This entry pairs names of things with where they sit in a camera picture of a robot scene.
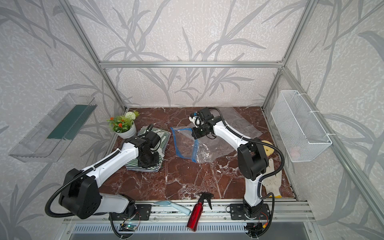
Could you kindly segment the green white striped garment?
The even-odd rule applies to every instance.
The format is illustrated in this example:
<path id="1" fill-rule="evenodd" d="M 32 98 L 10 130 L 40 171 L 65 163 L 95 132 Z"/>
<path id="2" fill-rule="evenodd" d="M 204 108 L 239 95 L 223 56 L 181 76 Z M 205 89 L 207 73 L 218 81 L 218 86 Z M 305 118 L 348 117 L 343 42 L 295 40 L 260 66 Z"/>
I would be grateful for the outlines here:
<path id="1" fill-rule="evenodd" d="M 150 153 L 154 155 L 153 158 L 151 159 L 145 155 L 139 156 L 125 165 L 127 170 L 136 172 L 158 172 L 161 169 L 171 133 L 159 128 L 152 128 L 151 131 L 160 137 L 160 141 L 155 148 L 150 151 Z"/>

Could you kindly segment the clear vacuum bag blue zip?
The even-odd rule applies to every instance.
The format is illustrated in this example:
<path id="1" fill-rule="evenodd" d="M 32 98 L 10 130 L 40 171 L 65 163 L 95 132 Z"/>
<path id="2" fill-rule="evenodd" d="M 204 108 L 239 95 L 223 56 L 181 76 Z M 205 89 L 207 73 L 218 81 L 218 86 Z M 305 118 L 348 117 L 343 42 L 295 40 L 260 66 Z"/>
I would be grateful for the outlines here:
<path id="1" fill-rule="evenodd" d="M 247 137 L 260 137 L 262 132 L 257 130 L 249 121 L 243 118 L 235 108 L 219 108 L 233 129 Z M 187 126 L 171 128 L 176 155 L 194 163 L 212 163 L 217 158 L 229 155 L 235 149 L 222 138 L 213 138 L 212 135 L 204 136 L 198 140 L 192 137 L 193 123 Z"/>

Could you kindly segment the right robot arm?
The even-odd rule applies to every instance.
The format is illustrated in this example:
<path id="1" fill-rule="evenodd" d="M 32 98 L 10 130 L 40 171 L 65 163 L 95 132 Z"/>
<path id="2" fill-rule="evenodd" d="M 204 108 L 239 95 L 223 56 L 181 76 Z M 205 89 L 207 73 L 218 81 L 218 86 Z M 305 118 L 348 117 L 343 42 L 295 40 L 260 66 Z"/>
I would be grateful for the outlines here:
<path id="1" fill-rule="evenodd" d="M 214 116 L 212 108 L 203 108 L 190 114 L 194 124 L 192 137 L 199 139 L 209 134 L 220 137 L 237 151 L 238 167 L 246 181 L 243 199 L 245 216 L 255 219 L 263 206 L 261 177 L 266 173 L 269 159 L 259 138 L 251 139 L 232 128 L 222 114 Z"/>

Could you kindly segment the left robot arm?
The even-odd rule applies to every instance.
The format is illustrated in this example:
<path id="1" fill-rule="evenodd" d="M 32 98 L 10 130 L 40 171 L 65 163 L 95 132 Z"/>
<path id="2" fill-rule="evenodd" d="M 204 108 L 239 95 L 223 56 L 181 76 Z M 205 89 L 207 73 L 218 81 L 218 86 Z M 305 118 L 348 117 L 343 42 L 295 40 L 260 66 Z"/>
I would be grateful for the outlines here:
<path id="1" fill-rule="evenodd" d="M 66 174 L 68 184 L 59 196 L 59 204 L 72 215 L 86 219 L 101 213 L 131 215 L 133 200 L 123 195 L 103 194 L 99 188 L 117 170 L 132 160 L 145 167 L 156 165 L 160 154 L 156 148 L 161 137 L 153 131 L 123 141 L 110 155 L 82 170 L 73 169 Z"/>

